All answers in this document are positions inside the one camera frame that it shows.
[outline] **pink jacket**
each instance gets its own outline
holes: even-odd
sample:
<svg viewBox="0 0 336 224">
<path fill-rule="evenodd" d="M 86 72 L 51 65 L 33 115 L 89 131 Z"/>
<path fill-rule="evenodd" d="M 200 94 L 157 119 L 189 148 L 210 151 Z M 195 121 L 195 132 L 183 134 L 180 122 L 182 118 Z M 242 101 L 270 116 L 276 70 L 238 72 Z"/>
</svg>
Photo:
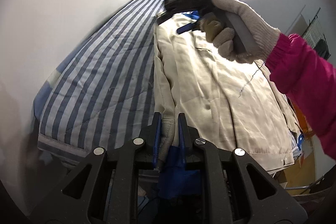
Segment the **pink jacket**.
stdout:
<svg viewBox="0 0 336 224">
<path fill-rule="evenodd" d="M 270 80 L 295 102 L 324 152 L 336 159 L 336 69 L 297 34 L 281 34 L 266 60 Z"/>
</svg>

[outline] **blue and white striped fabric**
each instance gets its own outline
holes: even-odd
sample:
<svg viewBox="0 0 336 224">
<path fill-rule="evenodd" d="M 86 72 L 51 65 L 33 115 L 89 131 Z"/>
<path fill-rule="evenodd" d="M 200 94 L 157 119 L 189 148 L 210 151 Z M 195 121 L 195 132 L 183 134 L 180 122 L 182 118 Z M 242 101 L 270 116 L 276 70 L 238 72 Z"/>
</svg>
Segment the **blue and white striped fabric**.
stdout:
<svg viewBox="0 0 336 224">
<path fill-rule="evenodd" d="M 133 0 L 81 45 L 44 105 L 40 149 L 75 165 L 98 146 L 122 146 L 151 123 L 153 25 L 161 10 L 163 0 Z"/>
</svg>

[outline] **gloved hand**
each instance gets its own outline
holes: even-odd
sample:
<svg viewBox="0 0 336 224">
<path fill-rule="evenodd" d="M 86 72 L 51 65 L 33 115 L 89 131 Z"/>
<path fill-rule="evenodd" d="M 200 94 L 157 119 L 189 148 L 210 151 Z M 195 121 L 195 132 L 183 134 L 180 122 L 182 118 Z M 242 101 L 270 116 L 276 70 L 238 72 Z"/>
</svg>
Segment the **gloved hand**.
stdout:
<svg viewBox="0 0 336 224">
<path fill-rule="evenodd" d="M 252 63 L 258 59 L 266 61 L 277 44 L 281 33 L 280 30 L 268 25 L 246 3 L 238 0 L 212 0 L 212 3 L 222 10 L 238 14 L 259 46 L 259 49 L 255 52 L 236 54 L 232 41 L 235 35 L 234 30 L 231 28 L 222 30 L 221 24 L 214 16 L 205 17 L 200 23 L 200 29 L 206 32 L 207 41 L 218 48 L 218 53 L 230 61 L 236 60 L 239 63 Z"/>
</svg>

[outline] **beige jacket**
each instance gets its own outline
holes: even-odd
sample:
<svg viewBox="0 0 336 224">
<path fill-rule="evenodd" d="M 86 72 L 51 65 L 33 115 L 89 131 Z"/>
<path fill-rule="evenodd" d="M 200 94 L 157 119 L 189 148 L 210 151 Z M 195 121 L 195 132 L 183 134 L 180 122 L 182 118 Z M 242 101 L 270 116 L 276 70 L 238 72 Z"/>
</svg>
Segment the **beige jacket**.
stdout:
<svg viewBox="0 0 336 224">
<path fill-rule="evenodd" d="M 154 31 L 155 111 L 162 113 L 160 160 L 165 160 L 170 145 L 179 145 L 180 112 L 202 138 L 221 149 L 236 148 L 224 90 L 238 146 L 267 171 L 293 164 L 288 129 L 299 133 L 298 122 L 285 97 L 269 81 L 268 69 L 263 65 L 258 70 L 262 62 L 257 67 L 222 58 L 201 31 L 176 34 L 177 28 L 191 21 L 177 14 Z"/>
</svg>

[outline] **silver screw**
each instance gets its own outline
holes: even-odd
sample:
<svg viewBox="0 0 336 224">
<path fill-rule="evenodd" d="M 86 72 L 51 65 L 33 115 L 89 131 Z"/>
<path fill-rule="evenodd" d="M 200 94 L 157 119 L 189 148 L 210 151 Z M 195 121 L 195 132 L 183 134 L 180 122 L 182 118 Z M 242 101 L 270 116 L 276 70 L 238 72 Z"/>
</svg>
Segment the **silver screw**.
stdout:
<svg viewBox="0 0 336 224">
<path fill-rule="evenodd" d="M 245 150 L 244 149 L 241 149 L 241 148 L 236 148 L 235 149 L 235 154 L 237 156 L 244 156 L 245 155 Z"/>
<path fill-rule="evenodd" d="M 97 147 L 97 148 L 93 151 L 93 153 L 94 153 L 95 155 L 101 155 L 101 154 L 104 153 L 104 149 L 101 148 L 101 147 Z"/>
<path fill-rule="evenodd" d="M 198 144 L 198 145 L 203 145 L 203 144 L 205 144 L 205 139 L 203 139 L 203 138 L 197 138 L 196 140 L 195 140 L 195 143 L 196 144 Z"/>
<path fill-rule="evenodd" d="M 136 139 L 133 140 L 133 143 L 136 144 L 136 145 L 143 144 L 143 139 L 141 139 L 141 138 L 136 138 Z"/>
</svg>

